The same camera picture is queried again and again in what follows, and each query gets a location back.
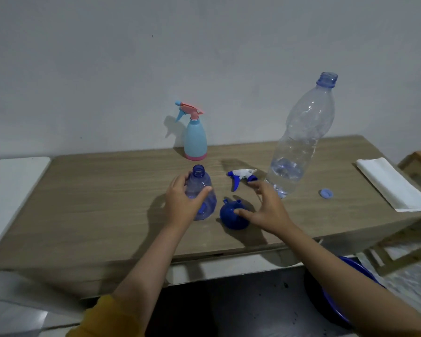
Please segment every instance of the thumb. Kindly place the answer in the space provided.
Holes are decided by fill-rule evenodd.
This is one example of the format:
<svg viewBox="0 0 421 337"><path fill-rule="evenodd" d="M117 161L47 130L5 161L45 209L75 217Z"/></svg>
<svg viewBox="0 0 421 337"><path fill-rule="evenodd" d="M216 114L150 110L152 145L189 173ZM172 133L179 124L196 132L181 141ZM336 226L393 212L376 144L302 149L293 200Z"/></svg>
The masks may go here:
<svg viewBox="0 0 421 337"><path fill-rule="evenodd" d="M251 221L251 218L253 217L254 213L250 212L246 209L234 209L234 213L241 216L244 219L247 219L248 221Z"/></svg>
<svg viewBox="0 0 421 337"><path fill-rule="evenodd" d="M194 199L194 202L199 203L200 205L204 202L209 192L212 190L212 187L204 187L201 189L201 192L198 194L198 196Z"/></svg>

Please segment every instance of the pink spray nozzle head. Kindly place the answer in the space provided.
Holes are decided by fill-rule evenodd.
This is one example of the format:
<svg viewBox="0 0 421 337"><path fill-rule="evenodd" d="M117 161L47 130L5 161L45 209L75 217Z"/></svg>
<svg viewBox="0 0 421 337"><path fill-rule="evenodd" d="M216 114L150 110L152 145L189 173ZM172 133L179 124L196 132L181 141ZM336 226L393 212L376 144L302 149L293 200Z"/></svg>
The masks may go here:
<svg viewBox="0 0 421 337"><path fill-rule="evenodd" d="M176 121L180 120L180 118L185 114L190 114L191 120L197 120L200 118L199 115L204 114L204 111L201 111L200 109L197 109L196 107L189 104L181 103L180 101L176 101L175 104L180 107L180 113L178 118L176 118Z"/></svg>

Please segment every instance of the person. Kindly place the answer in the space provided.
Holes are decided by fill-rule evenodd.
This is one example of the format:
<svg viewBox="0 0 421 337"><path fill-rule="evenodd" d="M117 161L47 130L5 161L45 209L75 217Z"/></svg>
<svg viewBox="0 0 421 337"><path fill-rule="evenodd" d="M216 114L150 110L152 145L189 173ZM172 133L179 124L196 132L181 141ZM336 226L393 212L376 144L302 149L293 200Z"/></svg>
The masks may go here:
<svg viewBox="0 0 421 337"><path fill-rule="evenodd" d="M68 337L144 335L174 251L212 189L205 187L196 198L188 198L185 182L189 174L170 183L167 221L151 246L111 295L102 296L86 310L83 321ZM261 208L257 212L236 209L236 214L286 243L357 332L364 336L421 336L420 313L303 233L290 220L271 185L263 181L249 185L262 196Z"/></svg>

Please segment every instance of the person's left hand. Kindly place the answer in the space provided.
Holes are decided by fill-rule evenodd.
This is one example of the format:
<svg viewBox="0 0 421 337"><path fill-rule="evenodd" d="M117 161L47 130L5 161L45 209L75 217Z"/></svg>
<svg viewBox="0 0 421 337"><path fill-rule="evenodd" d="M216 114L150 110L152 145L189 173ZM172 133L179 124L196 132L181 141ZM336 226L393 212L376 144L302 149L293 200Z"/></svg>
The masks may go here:
<svg viewBox="0 0 421 337"><path fill-rule="evenodd" d="M212 187L204 187L196 198L188 198L185 194L185 181L189 175L190 172L186 172L176 176L167 188L165 212L169 225L187 228L212 190Z"/></svg>

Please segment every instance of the transparent water bottle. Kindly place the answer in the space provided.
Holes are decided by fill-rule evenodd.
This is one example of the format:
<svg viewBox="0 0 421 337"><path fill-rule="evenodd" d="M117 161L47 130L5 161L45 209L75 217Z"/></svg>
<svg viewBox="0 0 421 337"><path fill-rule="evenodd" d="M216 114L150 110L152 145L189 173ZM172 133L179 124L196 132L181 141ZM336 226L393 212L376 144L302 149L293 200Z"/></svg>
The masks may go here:
<svg viewBox="0 0 421 337"><path fill-rule="evenodd" d="M186 181L185 194L189 198L196 198L201 192L201 189L206 186L212 186L210 176L201 164L197 164L193 167L192 173ZM214 212L216 206L217 197L215 196L214 190L211 190L201 205L201 208L198 210L194 220L198 221L206 219Z"/></svg>
<svg viewBox="0 0 421 337"><path fill-rule="evenodd" d="M335 117L332 89L338 75L323 72L316 87L290 111L286 132L277 143L266 181L280 198L292 193L303 177L318 140L326 135Z"/></svg>

